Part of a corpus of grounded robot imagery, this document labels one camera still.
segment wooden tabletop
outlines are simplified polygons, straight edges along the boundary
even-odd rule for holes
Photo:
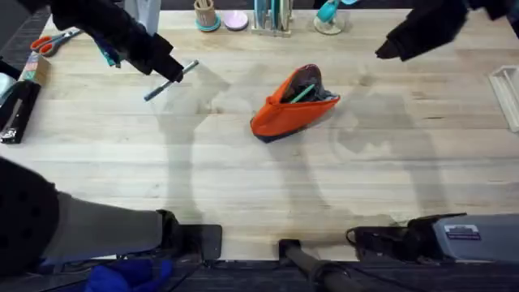
[[[164,79],[109,68],[83,34],[50,59],[24,143],[0,153],[84,200],[221,224],[224,259],[274,259],[278,239],[300,238],[321,258],[354,260],[350,227],[517,212],[519,138],[487,75],[517,64],[519,40],[505,19],[472,13],[451,45],[405,63],[377,59],[407,13],[341,11],[350,31],[324,36],[314,11],[295,11],[285,39],[203,33],[194,12],[161,12],[174,57],[200,65],[149,103],[144,94]],[[49,22],[44,33],[56,32]],[[341,102],[264,144],[249,121],[308,63]]]

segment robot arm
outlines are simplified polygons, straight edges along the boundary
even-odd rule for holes
[[[31,14],[50,6],[60,30],[83,29],[94,39],[103,40],[140,72],[152,71],[169,81],[182,80],[183,66],[169,53],[173,46],[162,36],[148,34],[146,28],[110,0],[17,0]]]
[[[407,61],[454,41],[469,9],[484,8],[490,19],[508,14],[513,0],[416,0],[406,20],[388,34],[379,58]]]

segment stapler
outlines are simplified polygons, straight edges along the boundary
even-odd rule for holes
[[[19,81],[0,97],[0,143],[21,143],[40,89],[32,81]]]

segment orange pouch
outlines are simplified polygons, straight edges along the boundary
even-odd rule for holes
[[[314,88],[295,103],[290,103],[306,88]],[[283,84],[267,97],[265,105],[251,121],[252,133],[264,142],[301,131],[330,110],[339,100],[337,94],[324,90],[321,72],[316,65],[297,69]]]

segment blue cloth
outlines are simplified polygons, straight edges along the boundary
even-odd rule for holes
[[[173,262],[163,260],[153,276],[151,260],[121,260],[110,266],[96,266],[84,292],[156,292],[173,274]]]

